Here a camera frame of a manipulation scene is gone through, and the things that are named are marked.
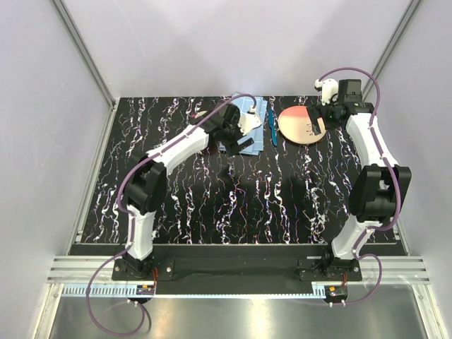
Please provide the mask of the blue checked cloth napkin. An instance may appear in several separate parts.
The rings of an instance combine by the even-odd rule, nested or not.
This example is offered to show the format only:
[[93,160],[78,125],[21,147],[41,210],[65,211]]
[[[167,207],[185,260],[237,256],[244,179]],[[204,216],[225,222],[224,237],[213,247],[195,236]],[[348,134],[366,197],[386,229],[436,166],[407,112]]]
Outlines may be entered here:
[[[242,155],[258,155],[263,150],[263,123],[266,118],[266,108],[267,101],[262,97],[255,97],[253,95],[245,95],[243,93],[235,93],[231,98],[224,99],[216,104],[215,108],[217,109],[222,104],[234,104],[238,106],[241,115],[247,113],[248,111],[256,111],[262,120],[262,125],[257,129],[254,129],[250,133],[245,136],[242,136],[237,143],[243,143],[248,138],[253,138],[254,140],[254,153],[253,154],[242,154]],[[224,153],[227,152],[227,148],[225,148],[220,142],[218,142],[218,149]]]

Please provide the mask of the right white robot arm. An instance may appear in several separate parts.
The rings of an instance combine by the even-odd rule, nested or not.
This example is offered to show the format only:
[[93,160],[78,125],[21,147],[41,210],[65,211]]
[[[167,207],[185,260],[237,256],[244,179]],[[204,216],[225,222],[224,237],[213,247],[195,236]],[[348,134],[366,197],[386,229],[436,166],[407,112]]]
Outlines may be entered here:
[[394,226],[412,178],[409,167],[398,164],[382,139],[375,107],[362,97],[361,81],[317,80],[318,104],[308,107],[314,134],[321,124],[342,124],[352,139],[362,166],[348,198],[350,216],[328,245],[314,270],[329,280],[359,270],[361,248],[375,232]]

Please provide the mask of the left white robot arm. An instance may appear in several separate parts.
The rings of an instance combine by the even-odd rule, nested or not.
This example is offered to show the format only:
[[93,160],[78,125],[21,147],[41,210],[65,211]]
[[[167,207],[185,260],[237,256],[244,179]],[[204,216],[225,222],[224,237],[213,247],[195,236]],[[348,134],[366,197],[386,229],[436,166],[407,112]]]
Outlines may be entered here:
[[211,143],[220,143],[230,155],[254,143],[248,134],[262,125],[262,119],[256,110],[255,97],[249,96],[253,104],[243,114],[232,103],[242,97],[236,95],[210,112],[197,113],[173,139],[139,156],[121,183],[117,207],[128,214],[128,234],[121,258],[136,279],[146,279],[152,273],[153,224],[167,194],[169,174]]

